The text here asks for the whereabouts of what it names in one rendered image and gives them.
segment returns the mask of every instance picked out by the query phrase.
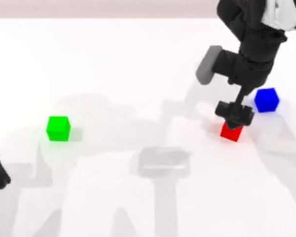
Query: block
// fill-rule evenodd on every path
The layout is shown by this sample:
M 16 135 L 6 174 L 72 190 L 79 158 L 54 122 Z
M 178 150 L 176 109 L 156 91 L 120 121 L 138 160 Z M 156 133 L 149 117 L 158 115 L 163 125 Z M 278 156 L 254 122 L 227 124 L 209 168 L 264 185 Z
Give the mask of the block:
M 259 113 L 274 112 L 280 98 L 274 88 L 259 89 L 255 97 L 255 104 Z
M 230 141 L 237 142 L 243 127 L 238 127 L 234 130 L 229 129 L 227 123 L 225 122 L 222 126 L 221 137 L 226 138 Z
M 47 124 L 47 135 L 50 141 L 67 142 L 71 125 L 66 116 L 50 116 Z

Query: dog's ear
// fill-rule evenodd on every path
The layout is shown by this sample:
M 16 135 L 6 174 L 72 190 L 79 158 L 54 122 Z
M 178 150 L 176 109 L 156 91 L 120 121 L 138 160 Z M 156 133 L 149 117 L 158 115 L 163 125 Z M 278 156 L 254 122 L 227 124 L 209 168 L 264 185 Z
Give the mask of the dog's ear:
M 248 0 L 245 10 L 245 21 L 249 26 L 256 29 L 261 26 L 261 20 L 266 9 L 267 0 Z

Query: white surface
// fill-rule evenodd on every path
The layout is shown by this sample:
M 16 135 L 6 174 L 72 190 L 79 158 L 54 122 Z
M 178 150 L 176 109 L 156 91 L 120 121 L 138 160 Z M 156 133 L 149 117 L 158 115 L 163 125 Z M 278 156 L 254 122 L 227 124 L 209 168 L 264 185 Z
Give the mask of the white surface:
M 0 237 L 296 237 L 288 36 L 264 86 L 281 98 L 277 113 L 256 114 L 233 143 L 214 109 L 239 88 L 194 75 L 210 45 L 237 50 L 219 20 L 0 20 L 0 158 L 12 177 Z M 69 116 L 71 142 L 48 142 L 54 114 Z M 189 169 L 153 182 L 142 159 Z

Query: green block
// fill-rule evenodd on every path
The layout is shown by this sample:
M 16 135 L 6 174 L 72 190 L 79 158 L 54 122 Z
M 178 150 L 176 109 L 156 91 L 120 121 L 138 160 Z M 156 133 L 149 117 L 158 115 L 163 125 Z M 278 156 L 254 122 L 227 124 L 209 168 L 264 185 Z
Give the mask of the green block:
M 50 141 L 67 142 L 69 140 L 70 128 L 68 117 L 50 116 L 46 132 Z

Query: toy block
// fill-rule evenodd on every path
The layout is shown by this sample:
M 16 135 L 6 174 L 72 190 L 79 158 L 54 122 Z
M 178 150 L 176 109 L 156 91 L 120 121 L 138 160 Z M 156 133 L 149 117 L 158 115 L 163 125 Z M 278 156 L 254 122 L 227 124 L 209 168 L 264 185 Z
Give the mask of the toy block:
M 67 142 L 70 134 L 70 122 L 66 116 L 50 116 L 47 124 L 47 135 L 50 141 Z
M 259 113 L 274 112 L 280 99 L 274 88 L 259 89 L 255 97 L 255 104 Z
M 222 131 L 221 131 L 221 137 L 226 138 L 228 140 L 237 142 L 239 139 L 239 136 L 241 134 L 243 127 L 238 127 L 236 129 L 230 129 L 225 122 L 222 126 Z

